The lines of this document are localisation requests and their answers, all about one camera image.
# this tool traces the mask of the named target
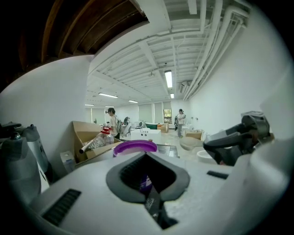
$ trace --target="person wearing white shirt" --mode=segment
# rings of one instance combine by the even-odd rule
[[[115,110],[114,108],[109,108],[107,110],[107,113],[110,116],[110,124],[109,126],[111,127],[110,133],[114,136],[114,138],[119,139],[120,134],[117,131],[117,124],[118,124],[118,117],[115,115]]]
[[[183,136],[182,136],[182,126],[184,124],[185,116],[184,116],[184,113],[183,113],[182,109],[179,110],[179,114],[178,114],[177,118],[178,118],[178,137],[183,138]]]

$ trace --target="purple rim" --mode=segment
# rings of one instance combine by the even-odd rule
[[[119,144],[116,146],[113,150],[113,157],[116,157],[118,153],[121,153],[125,151],[126,149],[130,148],[142,148],[146,152],[156,152],[157,151],[157,145],[153,142],[147,141],[147,140],[131,140],[124,143]]]

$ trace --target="wooden ceiling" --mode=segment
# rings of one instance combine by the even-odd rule
[[[10,2],[0,91],[45,63],[95,54],[121,32],[148,22],[134,0]]]

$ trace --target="ceiling light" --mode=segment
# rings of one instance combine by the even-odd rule
[[[165,74],[165,79],[166,79],[167,87],[168,88],[173,87],[173,80],[172,80],[172,76],[171,76],[171,70],[165,71],[164,74]]]
[[[112,98],[117,98],[117,96],[114,96],[114,95],[107,95],[107,94],[103,94],[103,93],[99,93],[98,95],[103,95],[103,96],[108,96],[108,97],[112,97]]]

